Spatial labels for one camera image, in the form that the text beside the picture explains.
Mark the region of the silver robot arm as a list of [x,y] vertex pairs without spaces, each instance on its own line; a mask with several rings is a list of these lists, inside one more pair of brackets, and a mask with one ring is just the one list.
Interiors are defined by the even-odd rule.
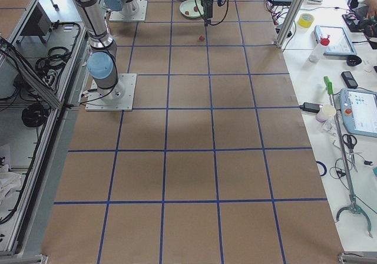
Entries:
[[[74,2],[88,31],[89,43],[93,51],[93,55],[87,61],[87,67],[97,66],[105,74],[104,78],[100,78],[95,76],[95,72],[90,72],[98,93],[106,100],[118,99],[123,96],[124,87],[119,83],[115,64],[117,45],[107,27],[103,13],[97,0],[74,0]],[[96,59],[96,53],[102,58]]]

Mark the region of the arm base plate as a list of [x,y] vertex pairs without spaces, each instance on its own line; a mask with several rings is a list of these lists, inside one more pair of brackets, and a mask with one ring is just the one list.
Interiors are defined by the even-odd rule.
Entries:
[[144,22],[148,0],[127,2],[121,11],[111,11],[110,22]]
[[105,92],[99,89],[89,93],[86,103],[86,111],[132,111],[137,74],[118,74],[118,84],[112,92],[105,96]]

